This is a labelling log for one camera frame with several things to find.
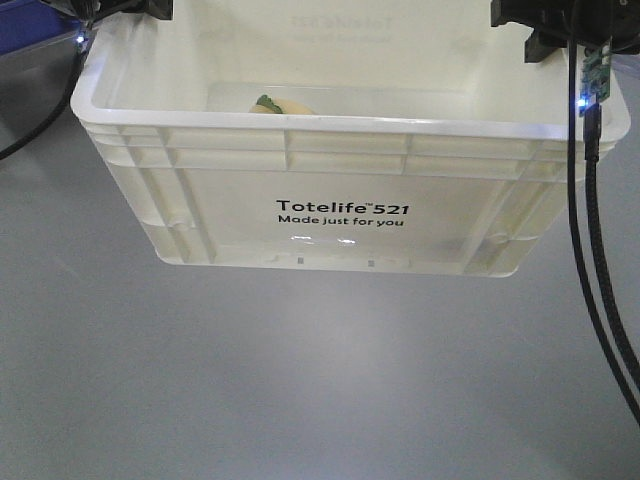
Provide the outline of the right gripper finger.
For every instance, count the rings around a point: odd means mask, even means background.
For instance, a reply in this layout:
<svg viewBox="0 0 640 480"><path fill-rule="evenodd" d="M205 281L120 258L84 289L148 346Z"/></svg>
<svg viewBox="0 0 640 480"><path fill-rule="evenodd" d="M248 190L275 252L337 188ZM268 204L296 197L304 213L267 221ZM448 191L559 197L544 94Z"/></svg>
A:
<svg viewBox="0 0 640 480"><path fill-rule="evenodd" d="M563 47L562 37L534 29L524 44L524 62L540 63Z"/></svg>
<svg viewBox="0 0 640 480"><path fill-rule="evenodd" d="M492 0L490 4L491 26L494 28L508 23L521 24L524 3L521 0Z"/></svg>

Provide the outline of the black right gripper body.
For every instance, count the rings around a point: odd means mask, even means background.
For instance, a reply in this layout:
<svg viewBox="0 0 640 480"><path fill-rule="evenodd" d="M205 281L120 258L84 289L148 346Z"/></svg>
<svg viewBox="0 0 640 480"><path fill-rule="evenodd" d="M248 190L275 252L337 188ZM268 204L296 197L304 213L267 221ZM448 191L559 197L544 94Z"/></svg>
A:
<svg viewBox="0 0 640 480"><path fill-rule="evenodd" d="M538 1L534 12L532 31L562 37L563 48L574 35L587 49L610 39L614 54L639 54L638 1Z"/></svg>

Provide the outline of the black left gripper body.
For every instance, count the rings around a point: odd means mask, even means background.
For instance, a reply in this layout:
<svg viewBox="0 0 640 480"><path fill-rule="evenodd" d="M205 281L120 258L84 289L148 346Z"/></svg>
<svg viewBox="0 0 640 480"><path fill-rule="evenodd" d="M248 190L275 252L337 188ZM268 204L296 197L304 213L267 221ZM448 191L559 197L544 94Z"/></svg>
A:
<svg viewBox="0 0 640 480"><path fill-rule="evenodd" d="M95 22L120 12L144 12L145 0L47 0L47 5L82 22Z"/></svg>

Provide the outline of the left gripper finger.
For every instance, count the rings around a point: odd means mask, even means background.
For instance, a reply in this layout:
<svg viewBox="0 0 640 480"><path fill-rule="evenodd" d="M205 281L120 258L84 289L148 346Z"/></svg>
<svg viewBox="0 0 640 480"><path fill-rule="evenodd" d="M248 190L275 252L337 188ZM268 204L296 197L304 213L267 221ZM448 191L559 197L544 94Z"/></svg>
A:
<svg viewBox="0 0 640 480"><path fill-rule="evenodd" d="M158 20L172 20L173 0L147 0L145 13Z"/></svg>

